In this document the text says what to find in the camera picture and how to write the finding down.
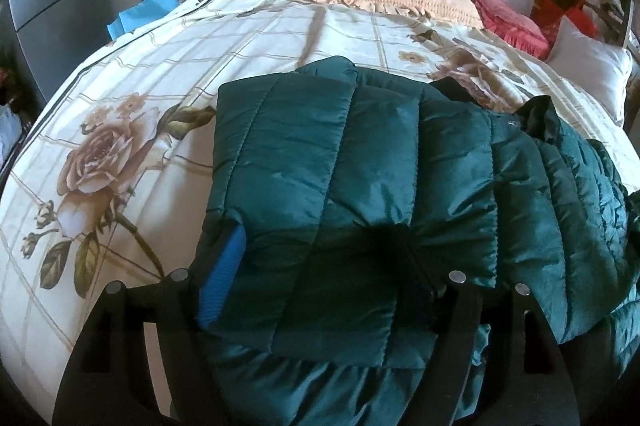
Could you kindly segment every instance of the blue cloth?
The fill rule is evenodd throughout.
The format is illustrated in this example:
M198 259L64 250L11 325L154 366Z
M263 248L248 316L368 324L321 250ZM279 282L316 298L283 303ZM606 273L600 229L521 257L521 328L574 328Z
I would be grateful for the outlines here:
M226 296L231 290L231 284L236 278L236 272L246 250L246 232L240 224L232 229L229 236L218 240L217 246L222 246L218 261L209 273L203 287L200 288L200 301L196 321L200 328L218 319L225 304Z
M178 0L143 0L138 5L122 11L115 21L107 25L112 40L147 23L164 18L178 7Z

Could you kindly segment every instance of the red cloth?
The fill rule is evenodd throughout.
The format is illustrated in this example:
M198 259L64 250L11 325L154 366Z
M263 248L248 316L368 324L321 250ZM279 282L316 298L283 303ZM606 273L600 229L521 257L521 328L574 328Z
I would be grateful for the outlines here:
M551 0L543 0L540 9L533 12L531 19L538 24L539 27L545 25L553 25L558 22L564 15L564 10L558 7Z
M563 11L551 0L544 0L540 10L534 16L534 20L540 26L542 34L545 35L552 47L558 38L558 31L560 29L562 16L567 16L567 18L571 20L571 22L585 36L588 36L589 38L595 38L598 36L598 28L594 24L593 20L582 12L583 5L584 0L580 0L567 11Z
M478 9L482 24L509 45L542 60L548 56L551 45L533 20L515 12L504 0L472 2Z

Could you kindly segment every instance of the bed sheet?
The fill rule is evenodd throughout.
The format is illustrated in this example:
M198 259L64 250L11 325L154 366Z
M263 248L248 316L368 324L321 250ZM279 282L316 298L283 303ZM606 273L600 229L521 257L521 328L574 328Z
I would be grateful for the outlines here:
M45 419L104 286L152 283L191 263L218 87L336 54L422 82L452 76L498 111L548 94L563 119L604 143L628 189L640 188L640 159L604 109L491 33L341 5L189 0L74 71L2 194L0 356Z

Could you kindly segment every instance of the gray refrigerator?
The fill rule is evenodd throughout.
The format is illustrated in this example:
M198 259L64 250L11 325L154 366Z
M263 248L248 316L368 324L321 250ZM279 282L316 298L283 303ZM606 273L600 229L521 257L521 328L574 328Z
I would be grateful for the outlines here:
M110 41L96 0L0 0L5 44L39 109L69 74Z

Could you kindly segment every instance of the quilted jacket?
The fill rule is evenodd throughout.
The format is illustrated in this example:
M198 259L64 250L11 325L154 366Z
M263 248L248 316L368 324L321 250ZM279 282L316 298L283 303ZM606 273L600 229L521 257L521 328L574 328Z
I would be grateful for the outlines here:
M379 226L408 226L425 266L527 284L558 342L634 290L625 188L550 98L498 114L334 57L227 83L217 110L198 255L223 218L248 246L202 348L240 421L399 421L436 335L376 253ZM487 341L481 327L459 416L476 405Z

